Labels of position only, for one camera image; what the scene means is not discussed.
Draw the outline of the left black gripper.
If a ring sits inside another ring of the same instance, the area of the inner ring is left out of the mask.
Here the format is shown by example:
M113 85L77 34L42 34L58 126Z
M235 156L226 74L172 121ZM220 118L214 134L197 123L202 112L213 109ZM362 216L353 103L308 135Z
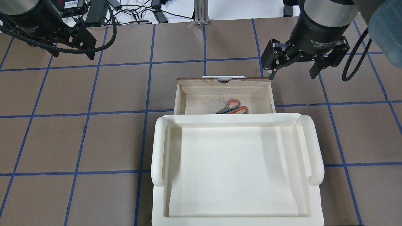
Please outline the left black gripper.
M96 45L95 37L84 24L76 24L74 26L74 37L72 37L72 27L63 22L61 26L47 29L41 28L38 25L27 28L19 26L19 31L26 37L52 47L56 47L56 43L62 43L78 50L89 50L94 49Z

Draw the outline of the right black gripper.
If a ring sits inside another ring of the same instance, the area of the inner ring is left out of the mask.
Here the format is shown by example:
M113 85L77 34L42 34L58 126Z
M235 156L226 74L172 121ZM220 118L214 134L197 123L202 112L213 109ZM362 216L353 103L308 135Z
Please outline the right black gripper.
M287 43L278 40L268 42L261 56L263 69L273 80L277 71L293 64L301 51L314 55L310 77L315 79L321 70L338 66L346 56L350 46L343 33L344 27L323 26L301 11Z

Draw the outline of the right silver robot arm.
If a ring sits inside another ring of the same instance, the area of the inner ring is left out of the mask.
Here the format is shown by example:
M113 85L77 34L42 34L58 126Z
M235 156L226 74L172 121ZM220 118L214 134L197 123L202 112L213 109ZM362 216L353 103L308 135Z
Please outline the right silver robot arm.
M338 66L350 46L343 35L358 13L367 23L343 69L343 81L358 71L371 43L396 67L402 62L402 3L400 0L299 0L300 14L289 40L270 40L261 56L263 69L273 80L277 71L296 62L314 61L312 79Z

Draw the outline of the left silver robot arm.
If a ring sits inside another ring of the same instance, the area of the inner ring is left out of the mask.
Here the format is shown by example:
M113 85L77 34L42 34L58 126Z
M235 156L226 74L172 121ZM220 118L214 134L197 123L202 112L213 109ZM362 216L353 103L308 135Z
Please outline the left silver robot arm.
M61 53L56 43L83 50L91 60L95 57L96 39L84 21L76 19L73 27L68 26L50 0L2 0L1 21L3 33L47 50L53 57Z

